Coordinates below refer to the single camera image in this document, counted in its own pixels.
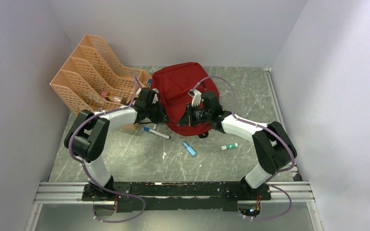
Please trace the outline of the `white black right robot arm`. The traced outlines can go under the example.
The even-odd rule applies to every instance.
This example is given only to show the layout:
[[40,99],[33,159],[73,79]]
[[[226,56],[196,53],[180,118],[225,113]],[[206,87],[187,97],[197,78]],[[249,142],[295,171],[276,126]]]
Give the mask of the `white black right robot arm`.
[[223,110],[214,91],[201,93],[190,90],[189,95],[192,101],[186,104],[179,125],[208,126],[253,143],[258,164],[241,180],[243,184],[240,191],[244,198],[253,199],[259,193],[259,187],[295,160],[295,147],[279,122],[254,122]]

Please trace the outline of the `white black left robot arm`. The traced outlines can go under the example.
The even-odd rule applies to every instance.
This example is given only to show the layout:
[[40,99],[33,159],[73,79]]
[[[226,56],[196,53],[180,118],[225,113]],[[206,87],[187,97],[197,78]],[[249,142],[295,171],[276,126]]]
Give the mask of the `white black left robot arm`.
[[108,132],[147,119],[154,124],[168,121],[157,89],[142,88],[134,102],[117,109],[79,112],[64,145],[70,157],[81,164],[94,194],[100,199],[108,200],[114,194],[114,179],[101,157]]

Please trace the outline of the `red student backpack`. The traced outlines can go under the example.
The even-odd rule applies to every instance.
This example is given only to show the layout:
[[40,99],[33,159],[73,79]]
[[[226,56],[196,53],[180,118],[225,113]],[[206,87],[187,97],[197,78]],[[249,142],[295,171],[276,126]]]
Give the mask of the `red student backpack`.
[[[207,106],[204,102],[199,106],[205,109],[208,122],[195,127],[177,125],[177,121],[185,112],[186,105],[191,104],[192,97],[188,92],[196,85],[202,98],[207,100]],[[159,101],[169,118],[166,125],[173,132],[182,136],[203,136],[211,129],[223,131],[219,118],[223,113],[219,104],[219,91],[199,63],[175,64],[155,72],[152,76],[151,88],[159,91]]]

